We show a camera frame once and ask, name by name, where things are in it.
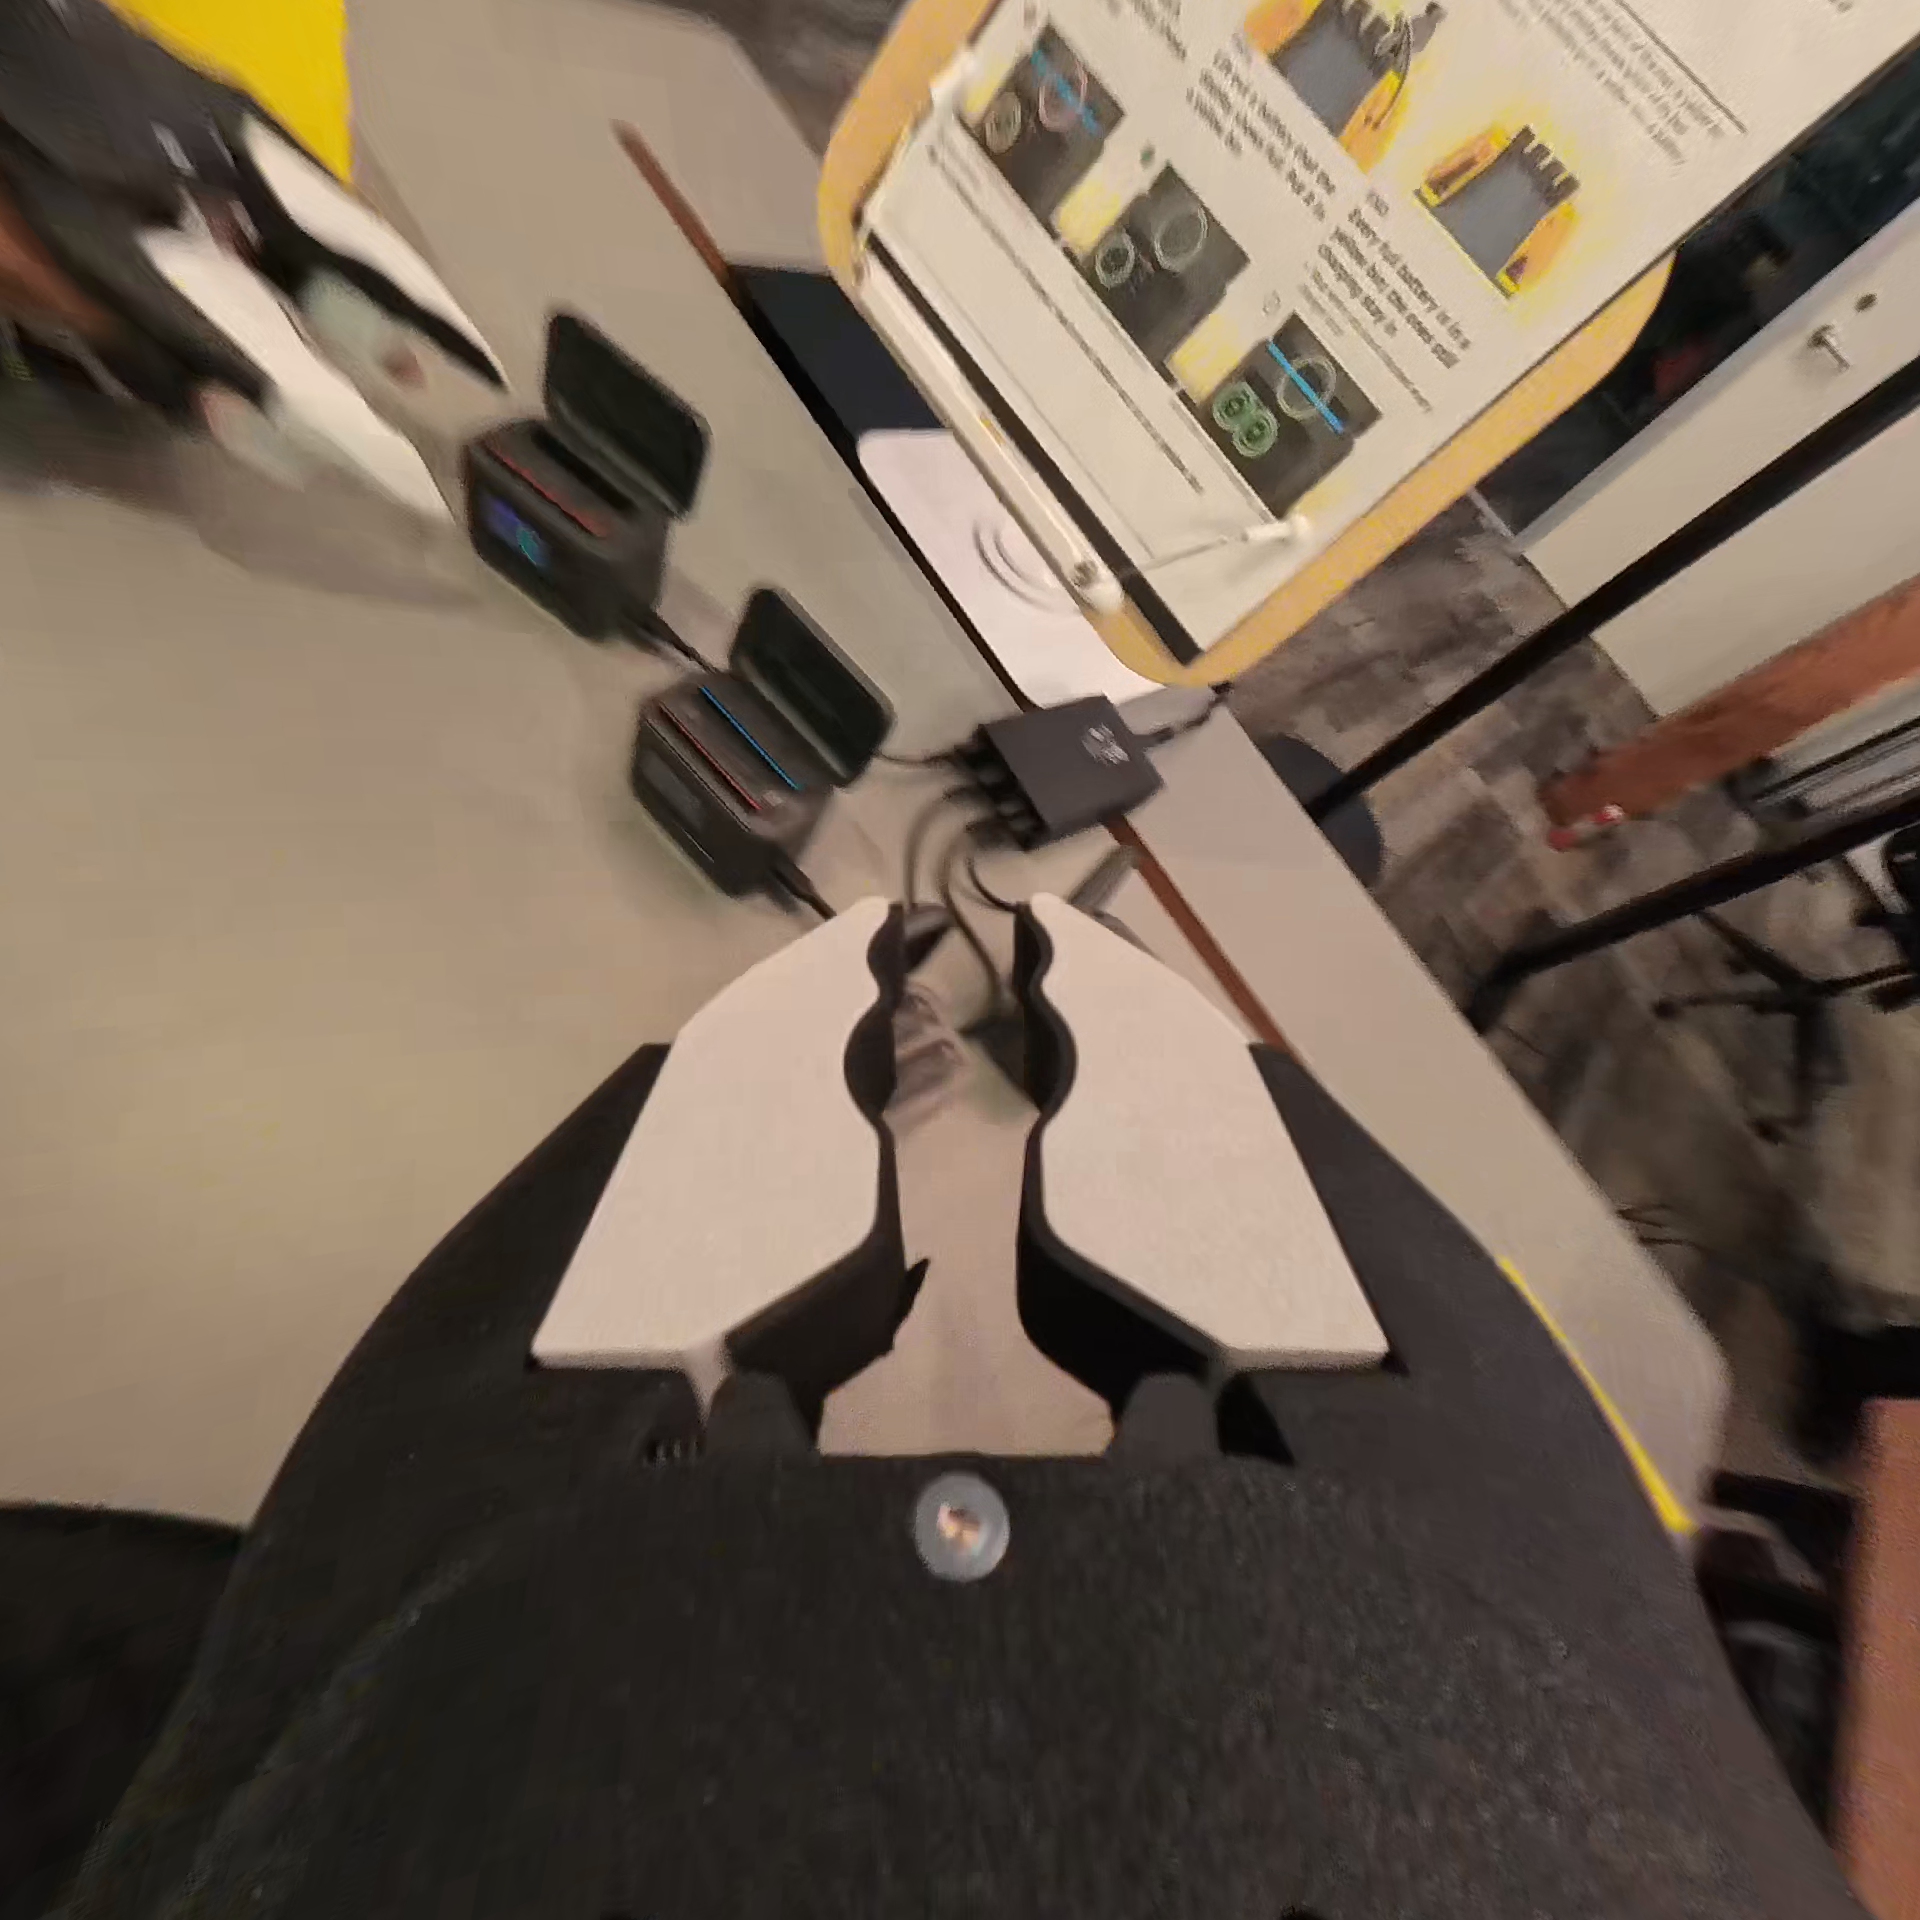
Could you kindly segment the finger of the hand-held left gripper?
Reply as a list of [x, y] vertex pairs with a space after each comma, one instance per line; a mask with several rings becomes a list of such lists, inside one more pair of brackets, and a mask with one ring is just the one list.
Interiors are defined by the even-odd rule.
[[322, 465], [421, 522], [451, 524], [449, 501], [418, 446], [361, 393], [287, 304], [205, 227], [146, 228], [137, 251], [188, 316], [253, 381], [253, 409], [293, 452]]
[[242, 204], [267, 245], [303, 273], [346, 282], [491, 389], [507, 389], [497, 352], [413, 243], [273, 120], [238, 120], [231, 139]]

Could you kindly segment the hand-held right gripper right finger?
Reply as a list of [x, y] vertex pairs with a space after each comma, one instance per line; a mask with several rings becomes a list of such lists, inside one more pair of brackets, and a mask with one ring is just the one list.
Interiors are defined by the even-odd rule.
[[1259, 1046], [1054, 894], [1018, 910], [1015, 998], [1023, 1338], [1118, 1446], [1289, 1451], [1277, 1381], [1372, 1377], [1390, 1342]]

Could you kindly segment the brown wooden post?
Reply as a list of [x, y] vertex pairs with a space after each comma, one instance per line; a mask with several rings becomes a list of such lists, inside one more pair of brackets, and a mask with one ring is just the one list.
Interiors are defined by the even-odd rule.
[[1918, 581], [1909, 579], [1543, 784], [1546, 835], [1610, 804], [1646, 819], [1916, 674]]

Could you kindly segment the dark round seat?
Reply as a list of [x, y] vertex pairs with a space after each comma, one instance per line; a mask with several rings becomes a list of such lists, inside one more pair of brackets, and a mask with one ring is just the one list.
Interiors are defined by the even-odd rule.
[[1317, 826], [1356, 882], [1372, 891], [1383, 873], [1386, 840], [1370, 804], [1364, 801], [1343, 801], [1329, 811], [1319, 811], [1323, 792], [1339, 780], [1333, 758], [1289, 734], [1258, 737], [1254, 745], [1275, 780], [1300, 803], [1310, 822]]

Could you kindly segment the dark grey battery charging case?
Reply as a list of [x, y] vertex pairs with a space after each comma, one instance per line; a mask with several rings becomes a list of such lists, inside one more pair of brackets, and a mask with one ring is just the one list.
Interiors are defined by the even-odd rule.
[[[820, 781], [770, 819], [745, 811], [665, 732], [660, 702], [707, 676], [735, 676], [802, 734]], [[723, 896], [769, 894], [802, 864], [830, 803], [862, 780], [895, 724], [881, 689], [783, 589], [748, 598], [723, 664], [697, 664], [646, 698], [635, 718], [629, 781], [635, 803]]]
[[545, 612], [586, 641], [646, 634], [665, 581], [669, 537], [691, 517], [708, 461], [708, 426], [682, 396], [620, 350], [583, 316], [558, 309], [547, 320], [542, 409], [535, 420], [630, 506], [605, 542], [580, 539], [564, 524], [542, 526], [491, 492], [474, 497], [468, 446], [461, 482], [474, 554]]

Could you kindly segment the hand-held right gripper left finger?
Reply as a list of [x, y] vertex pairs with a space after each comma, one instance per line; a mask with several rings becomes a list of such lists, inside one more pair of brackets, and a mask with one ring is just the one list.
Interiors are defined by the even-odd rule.
[[895, 1345], [905, 912], [868, 896], [757, 962], [665, 1046], [533, 1338], [542, 1373], [782, 1390], [807, 1445]]

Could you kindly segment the black battery orange trim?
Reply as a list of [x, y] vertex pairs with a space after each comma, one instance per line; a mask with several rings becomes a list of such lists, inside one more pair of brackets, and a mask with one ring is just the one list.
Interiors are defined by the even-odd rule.
[[630, 501], [604, 482], [586, 458], [545, 426], [515, 420], [491, 428], [468, 446], [470, 497], [491, 492], [526, 522], [564, 524], [577, 537], [605, 542]]
[[707, 689], [669, 692], [660, 713], [665, 732], [745, 811], [770, 819], [795, 798], [783, 763]]

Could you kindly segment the black metal stand leg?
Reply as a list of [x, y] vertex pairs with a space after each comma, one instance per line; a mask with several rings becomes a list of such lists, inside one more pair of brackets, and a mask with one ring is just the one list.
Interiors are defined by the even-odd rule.
[[1692, 922], [1910, 826], [1918, 826], [1913, 792], [1882, 804], [1859, 804], [1822, 816], [1777, 846], [1725, 857], [1697, 876], [1670, 881], [1589, 920], [1567, 925], [1549, 924], [1502, 950], [1468, 997], [1462, 1018], [1474, 1033], [1484, 1033], [1499, 1025], [1508, 1002], [1541, 974], [1639, 939], [1654, 928]]
[[1323, 792], [1319, 811], [1343, 801], [1362, 801], [1383, 780], [1393, 778], [1435, 742], [1462, 730], [1478, 713], [1495, 706], [1506, 692], [1546, 670], [1551, 660], [1593, 638], [1623, 612], [1649, 601], [1682, 572], [1719, 550], [1746, 526], [1779, 509], [1797, 492], [1812, 484], [1822, 473], [1854, 458], [1882, 432], [1906, 418], [1918, 405], [1918, 361], [1893, 371], [1863, 398], [1842, 406], [1812, 435], [1797, 442], [1770, 465], [1741, 481], [1724, 499], [1692, 517], [1674, 536], [1654, 545], [1643, 557], [1623, 568], [1571, 608], [1559, 612], [1537, 634], [1514, 644], [1474, 680], [1453, 689], [1447, 700], [1422, 718], [1387, 739], [1377, 753]]

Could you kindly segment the dark grey multiport power adapter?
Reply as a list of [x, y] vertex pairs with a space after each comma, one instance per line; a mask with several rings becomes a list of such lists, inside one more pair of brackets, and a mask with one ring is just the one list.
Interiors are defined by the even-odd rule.
[[1164, 788], [1150, 745], [1103, 694], [990, 722], [958, 763], [1021, 852], [1125, 819]]

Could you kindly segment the white cabinet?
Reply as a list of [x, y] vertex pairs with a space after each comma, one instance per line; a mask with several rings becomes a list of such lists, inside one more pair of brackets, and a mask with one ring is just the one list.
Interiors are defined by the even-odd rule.
[[[1571, 608], [1913, 361], [1916, 292], [1909, 204], [1605, 461], [1586, 460], [1595, 435], [1562, 417], [1478, 482], [1478, 502]], [[1814, 572], [1814, 539], [1835, 542], [1827, 568], [1859, 561], [1870, 589], [1890, 586], [1916, 545], [1893, 533], [1890, 507], [1867, 506], [1866, 488], [1890, 481], [1902, 451], [1916, 451], [1916, 429], [1842, 458], [1834, 478], [1791, 482], [1812, 497], [1602, 624], [1597, 648], [1669, 715], [1841, 612], [1838, 576]]]

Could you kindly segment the black battery blue trim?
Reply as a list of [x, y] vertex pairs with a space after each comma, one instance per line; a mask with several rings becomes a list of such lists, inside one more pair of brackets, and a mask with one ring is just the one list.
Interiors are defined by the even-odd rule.
[[742, 680], [700, 680], [687, 694], [686, 720], [703, 749], [759, 804], [770, 806], [778, 796], [810, 794], [820, 781], [802, 734]]

